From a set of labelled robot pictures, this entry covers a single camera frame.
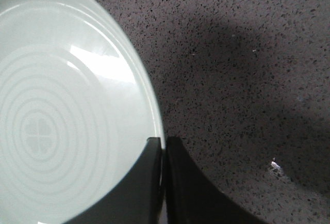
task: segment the plate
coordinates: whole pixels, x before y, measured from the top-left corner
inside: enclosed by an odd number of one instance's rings
[[[94,0],[0,0],[0,31],[0,223],[63,223],[164,141],[155,94]]]

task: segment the white speck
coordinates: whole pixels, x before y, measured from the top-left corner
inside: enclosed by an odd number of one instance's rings
[[[303,102],[303,101],[304,101],[304,98],[303,98],[302,96],[298,96],[298,97],[297,97],[297,100],[298,100],[299,102]]]

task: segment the granite countertop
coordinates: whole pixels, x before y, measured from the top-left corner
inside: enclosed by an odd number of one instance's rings
[[[96,0],[177,135],[268,223],[330,222],[329,0]]]

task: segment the ceramic plate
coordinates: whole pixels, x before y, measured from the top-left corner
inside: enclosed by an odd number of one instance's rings
[[[0,223],[55,224],[127,174],[161,118],[141,61],[93,0],[0,0]]]

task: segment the gray stone surface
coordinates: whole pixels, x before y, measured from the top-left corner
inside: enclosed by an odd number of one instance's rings
[[[268,223],[330,223],[329,0],[96,1],[220,191]]]

